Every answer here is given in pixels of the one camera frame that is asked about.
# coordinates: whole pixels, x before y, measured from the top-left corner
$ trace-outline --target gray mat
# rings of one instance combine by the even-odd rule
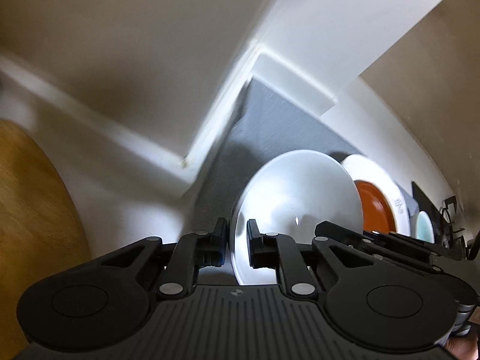
[[[211,231],[219,217],[231,219],[235,203],[254,174],[280,154],[316,150],[342,161],[361,154],[327,126],[304,113],[258,81],[247,89],[233,126],[202,185],[191,220],[191,231]],[[400,188],[411,213],[415,200]],[[203,268],[199,283],[236,285],[230,259],[222,268]]]

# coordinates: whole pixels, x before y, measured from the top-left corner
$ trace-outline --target white wall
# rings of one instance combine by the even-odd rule
[[[435,160],[462,227],[480,228],[480,0],[443,0],[362,74]]]
[[[75,204],[93,257],[150,235],[177,242],[191,201],[172,201],[49,125],[51,116],[22,88],[2,78],[0,117],[23,126],[55,166]]]
[[[320,120],[383,167],[410,194],[412,180],[422,185],[437,207],[453,194],[423,147],[361,78],[339,93],[338,104]]]
[[[0,0],[0,49],[186,156],[269,0]]]
[[[266,46],[336,95],[441,0],[280,0]]]

